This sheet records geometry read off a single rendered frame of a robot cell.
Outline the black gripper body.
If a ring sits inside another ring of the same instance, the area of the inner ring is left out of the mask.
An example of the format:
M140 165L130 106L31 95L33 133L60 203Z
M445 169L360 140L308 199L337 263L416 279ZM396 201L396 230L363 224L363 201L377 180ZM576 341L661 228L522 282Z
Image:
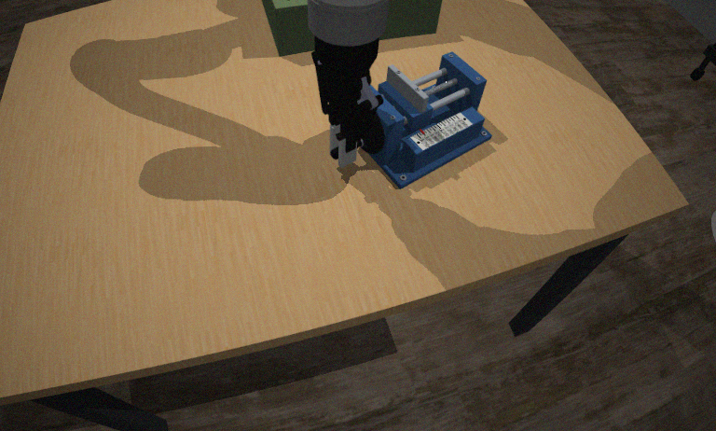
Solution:
M335 70L336 76L346 78L346 96L353 96L363 88L362 77L371 84L370 67L378 56L379 38L361 46L345 47L324 42L315 37L315 55L324 66Z

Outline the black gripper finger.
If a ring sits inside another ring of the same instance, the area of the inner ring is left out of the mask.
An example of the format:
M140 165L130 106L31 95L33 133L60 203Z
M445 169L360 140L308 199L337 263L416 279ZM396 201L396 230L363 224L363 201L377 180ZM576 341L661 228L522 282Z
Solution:
M366 76L361 79L363 88L360 93L346 96L346 78L336 76L337 98L340 100L340 132L336 134L340 168L356 161L357 141L368 136L377 108L383 104L382 96L373 93Z
M330 122L330 151L338 147L336 134L340 132L340 100L337 99L337 87L335 83L335 70L323 66L317 59L315 51L311 53L321 99L323 113L328 114ZM326 74L326 77L325 77ZM328 101L329 100L329 101ZM328 104L329 103L329 104Z

